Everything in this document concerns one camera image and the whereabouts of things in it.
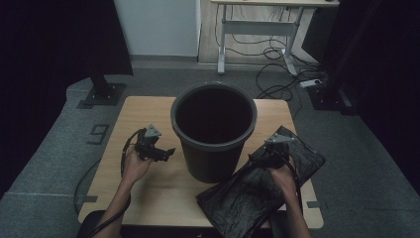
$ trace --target gray mat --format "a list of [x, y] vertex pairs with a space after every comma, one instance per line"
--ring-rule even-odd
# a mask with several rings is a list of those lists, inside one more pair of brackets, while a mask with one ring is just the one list
[[[255, 76], [253, 71], [230, 70], [220, 76], [205, 69], [136, 69], [134, 77], [107, 76], [109, 82], [127, 84], [118, 105], [92, 109], [76, 109], [92, 86], [90, 80], [75, 83], [67, 91], [61, 115], [0, 202], [0, 237], [76, 235], [74, 189], [101, 158], [127, 96], [176, 96], [193, 83], [220, 80], [256, 97], [260, 91]], [[261, 80], [269, 87], [291, 79], [284, 72], [265, 72]], [[288, 104], [295, 115], [300, 96], [302, 108], [294, 119], [297, 134], [327, 158], [313, 177], [325, 222], [322, 229], [312, 231], [313, 236], [418, 237], [420, 198], [361, 118], [315, 111], [306, 91], [296, 90], [299, 94], [292, 90]], [[106, 128], [104, 137], [94, 135]], [[81, 184], [79, 203], [94, 171]]]

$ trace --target person's left hand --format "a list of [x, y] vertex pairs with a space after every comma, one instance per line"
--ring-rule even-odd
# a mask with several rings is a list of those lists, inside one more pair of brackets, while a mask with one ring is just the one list
[[153, 161], [154, 160], [152, 159], [142, 161], [139, 155], [137, 155], [134, 146], [131, 145], [127, 149], [127, 156], [124, 165], [122, 181], [128, 182], [129, 184], [134, 184], [146, 174], [146, 172], [149, 169], [149, 166]]

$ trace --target cable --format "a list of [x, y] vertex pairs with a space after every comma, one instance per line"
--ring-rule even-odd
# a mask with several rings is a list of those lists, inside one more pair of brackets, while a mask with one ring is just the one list
[[269, 14], [269, 16], [268, 16], [268, 18], [265, 20], [266, 22], [269, 20], [269, 18], [271, 17], [271, 15], [272, 16], [275, 16], [275, 14], [274, 14], [274, 12], [275, 12], [275, 6], [272, 6], [272, 12], [271, 12], [271, 14]]
[[299, 58], [297, 55], [295, 55], [293, 53], [291, 53], [290, 55], [293, 57], [293, 59], [296, 62], [301, 62], [304, 65], [310, 66], [310, 67], [315, 67], [315, 68], [319, 68], [320, 67], [320, 63], [318, 63], [318, 62], [312, 62], [312, 61], [307, 61], [307, 60], [301, 59], [301, 58]]
[[90, 173], [90, 171], [95, 168], [95, 166], [97, 166], [99, 164], [99, 162], [102, 160], [99, 159], [98, 161], [95, 162], [95, 164], [93, 164], [93, 166], [91, 166], [89, 168], [89, 170], [84, 174], [84, 176], [80, 179], [80, 181], [77, 183], [76, 189], [74, 190], [74, 197], [73, 197], [73, 206], [74, 206], [74, 211], [76, 212], [76, 214], [78, 215], [80, 213], [80, 211], [77, 208], [77, 193], [78, 193], [78, 189], [81, 185], [81, 183], [84, 181], [84, 179], [86, 178], [86, 176]]
[[284, 12], [284, 7], [281, 8], [281, 15], [278, 18], [278, 21], [281, 22], [281, 20], [283, 19], [283, 12]]
[[[220, 8], [220, 5], [218, 4], [218, 5], [217, 5], [217, 9], [216, 9], [216, 17], [215, 17], [215, 25], [214, 25], [214, 38], [215, 38], [215, 40], [216, 40], [216, 44], [217, 44], [217, 46], [221, 47], [221, 45], [220, 45], [220, 43], [219, 43], [219, 40], [217, 39], [217, 19], [218, 19], [218, 17], [219, 17], [219, 8]], [[232, 8], [231, 8], [231, 20], [233, 19], [233, 15], [234, 15], [234, 8], [233, 8], [233, 6], [232, 6]], [[242, 15], [242, 16], [243, 16], [243, 18], [246, 20], [245, 16], [244, 16], [244, 15], [243, 15], [243, 13], [242, 13], [242, 8], [241, 8], [241, 15]], [[244, 56], [244, 57], [259, 57], [259, 56], [265, 56], [265, 57], [266, 57], [267, 59], [269, 59], [269, 60], [279, 60], [279, 59], [281, 59], [281, 58], [282, 58], [281, 48], [274, 48], [274, 47], [271, 45], [271, 42], [278, 42], [278, 43], [280, 43], [280, 44], [282, 44], [282, 45], [286, 46], [286, 44], [285, 44], [285, 43], [283, 43], [283, 42], [281, 42], [281, 41], [279, 41], [279, 40], [274, 40], [272, 37], [270, 37], [270, 39], [268, 39], [268, 40], [263, 40], [263, 41], [258, 41], [258, 42], [241, 42], [241, 41], [238, 41], [238, 40], [235, 38], [235, 36], [234, 36], [233, 34], [232, 34], [232, 37], [233, 37], [234, 41], [235, 41], [235, 42], [237, 42], [237, 43], [239, 43], [239, 44], [261, 44], [261, 43], [269, 42], [269, 48], [264, 49], [264, 50], [263, 50], [263, 52], [262, 52], [262, 53], [260, 53], [260, 54], [244, 54], [244, 53], [238, 52], [238, 51], [236, 51], [236, 50], [233, 50], [233, 49], [231, 49], [231, 48], [225, 48], [225, 51], [231, 51], [231, 52], [234, 52], [234, 53], [236, 53], [236, 54], [238, 54], [238, 55], [241, 55], [241, 56]], [[271, 58], [271, 57], [269, 57], [269, 56], [267, 55], [267, 54], [269, 54], [269, 53], [273, 53], [273, 52], [278, 53], [278, 54], [279, 54], [279, 57], [277, 57], [277, 58]]]
[[299, 81], [307, 81], [313, 79], [320, 79], [327, 75], [325, 71], [319, 71], [318, 69], [300, 69], [299, 70]]
[[300, 181], [299, 181], [299, 176], [297, 175], [297, 168], [294, 168], [293, 165], [288, 160], [286, 160], [284, 157], [280, 156], [280, 158], [284, 161], [284, 163], [288, 166], [290, 171], [293, 173], [294, 185], [295, 185], [295, 189], [296, 189], [297, 199], [299, 200], [300, 211], [303, 214], [302, 192], [300, 190]]
[[242, 6], [241, 6], [241, 5], [239, 5], [239, 9], [240, 9], [240, 11], [241, 11], [241, 16], [244, 18], [244, 20], [247, 20], [247, 19], [245, 18], [245, 16], [244, 16], [244, 13], [242, 12]]
[[256, 76], [256, 85], [262, 92], [257, 96], [257, 99], [262, 99], [262, 98], [265, 98], [267, 96], [270, 97], [270, 98], [275, 98], [275, 97], [272, 96], [274, 93], [279, 92], [279, 91], [284, 90], [284, 89], [289, 90], [289, 86], [297, 81], [297, 77], [289, 72], [290, 75], [292, 75], [293, 80], [290, 83], [288, 83], [287, 85], [274, 85], [274, 86], [269, 87], [267, 89], [263, 89], [259, 84], [260, 74], [263, 72], [264, 69], [266, 69], [269, 66], [279, 66], [279, 67], [283, 68], [285, 71], [289, 72], [286, 67], [284, 67], [283, 65], [278, 64], [278, 63], [269, 63], [269, 64], [266, 64], [262, 69], [260, 69], [260, 71], [257, 73], [257, 76]]
[[299, 113], [299, 111], [302, 109], [302, 100], [301, 100], [301, 98], [300, 98], [300, 94], [299, 94], [299, 91], [297, 90], [297, 88], [296, 88], [296, 85], [297, 85], [297, 83], [296, 84], [294, 84], [294, 90], [296, 91], [296, 93], [297, 93], [297, 98], [299, 99], [299, 107], [297, 108], [297, 110], [296, 110], [296, 112], [294, 113], [294, 115], [293, 115], [293, 117], [291, 118], [292, 120], [294, 120], [294, 118], [296, 118], [296, 116], [297, 116], [297, 114]]
[[[138, 135], [142, 130], [144, 129], [140, 129], [138, 131], [136, 131], [126, 142], [126, 144], [124, 145], [123, 148], [123, 153], [121, 156], [121, 177], [123, 176], [124, 173], [124, 165], [125, 165], [125, 161], [126, 161], [126, 155], [127, 155], [127, 149], [129, 148], [129, 146], [131, 145], [131, 141], [133, 140], [133, 138]], [[122, 216], [124, 214], [124, 212], [126, 212], [126, 210], [129, 208], [131, 203], [131, 195], [129, 195], [129, 198], [125, 204], [125, 206], [123, 207], [123, 209], [121, 209], [119, 212], [117, 212], [114, 216], [112, 216], [111, 218], [109, 218], [108, 220], [104, 221], [102, 224], [100, 224], [99, 226], [97, 226], [94, 230], [92, 230], [87, 236], [86, 238], [91, 238], [93, 236], [95, 236], [96, 234], [98, 234], [101, 230], [103, 230], [105, 227], [107, 227], [109, 224], [111, 224], [112, 222], [114, 222], [116, 219], [118, 219], [120, 216]]]

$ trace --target tripod base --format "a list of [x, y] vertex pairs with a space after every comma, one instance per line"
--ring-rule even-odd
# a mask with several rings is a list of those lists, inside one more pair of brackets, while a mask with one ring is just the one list
[[118, 104], [125, 87], [125, 83], [108, 83], [107, 95], [98, 94], [95, 88], [92, 87], [86, 99], [81, 100], [77, 108], [90, 109], [94, 105], [115, 106]]
[[337, 98], [326, 99], [325, 87], [307, 87], [312, 106], [315, 110], [340, 111], [344, 115], [357, 115], [355, 106], [350, 102], [346, 93], [339, 91]]

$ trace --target black bucket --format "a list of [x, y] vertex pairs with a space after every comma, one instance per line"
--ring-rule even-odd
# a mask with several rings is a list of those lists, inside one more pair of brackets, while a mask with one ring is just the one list
[[206, 82], [176, 97], [170, 119], [191, 175], [203, 182], [220, 182], [235, 171], [254, 132], [257, 107], [238, 86]]

